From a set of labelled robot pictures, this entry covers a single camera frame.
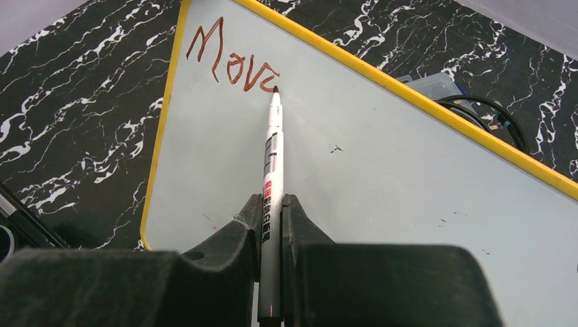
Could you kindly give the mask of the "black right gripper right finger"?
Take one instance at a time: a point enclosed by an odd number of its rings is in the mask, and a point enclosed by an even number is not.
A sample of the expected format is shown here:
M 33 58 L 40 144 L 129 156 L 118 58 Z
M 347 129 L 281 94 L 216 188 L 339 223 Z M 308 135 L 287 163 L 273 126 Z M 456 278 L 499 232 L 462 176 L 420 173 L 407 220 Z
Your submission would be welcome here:
M 286 195 L 287 326 L 501 326 L 475 258 L 452 245 L 336 243 Z

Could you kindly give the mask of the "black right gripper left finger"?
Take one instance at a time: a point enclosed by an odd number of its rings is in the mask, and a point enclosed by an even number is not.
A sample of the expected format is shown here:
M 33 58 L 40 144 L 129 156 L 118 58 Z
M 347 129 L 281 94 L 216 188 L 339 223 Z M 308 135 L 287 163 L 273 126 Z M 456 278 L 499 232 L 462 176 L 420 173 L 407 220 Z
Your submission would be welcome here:
M 185 253 L 19 251 L 1 264 L 1 325 L 249 326 L 261 199 Z

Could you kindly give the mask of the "white whiteboard marker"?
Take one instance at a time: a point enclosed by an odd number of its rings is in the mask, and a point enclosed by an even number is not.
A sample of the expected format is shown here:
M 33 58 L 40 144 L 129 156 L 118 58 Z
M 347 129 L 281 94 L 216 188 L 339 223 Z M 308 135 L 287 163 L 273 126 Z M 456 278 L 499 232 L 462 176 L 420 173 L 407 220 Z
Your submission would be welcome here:
M 282 318 L 282 207 L 284 199 L 283 107 L 273 87 L 264 145 L 258 323 L 280 326 Z

